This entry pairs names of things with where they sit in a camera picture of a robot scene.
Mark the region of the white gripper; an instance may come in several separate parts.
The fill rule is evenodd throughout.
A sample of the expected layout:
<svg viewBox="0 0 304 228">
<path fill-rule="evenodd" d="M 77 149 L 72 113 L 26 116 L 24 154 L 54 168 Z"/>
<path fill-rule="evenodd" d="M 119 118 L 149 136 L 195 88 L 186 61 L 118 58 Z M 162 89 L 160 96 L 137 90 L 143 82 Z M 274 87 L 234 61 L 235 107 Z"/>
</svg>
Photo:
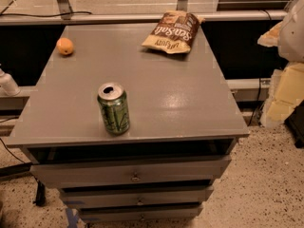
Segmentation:
<svg viewBox="0 0 304 228">
<path fill-rule="evenodd" d="M 283 70 L 276 69 L 272 75 L 260 123 L 276 127 L 304 101 L 304 0 L 297 0 L 282 23 L 262 34 L 257 43 L 267 48 L 278 45 L 280 57 L 299 62 L 289 63 Z"/>
</svg>

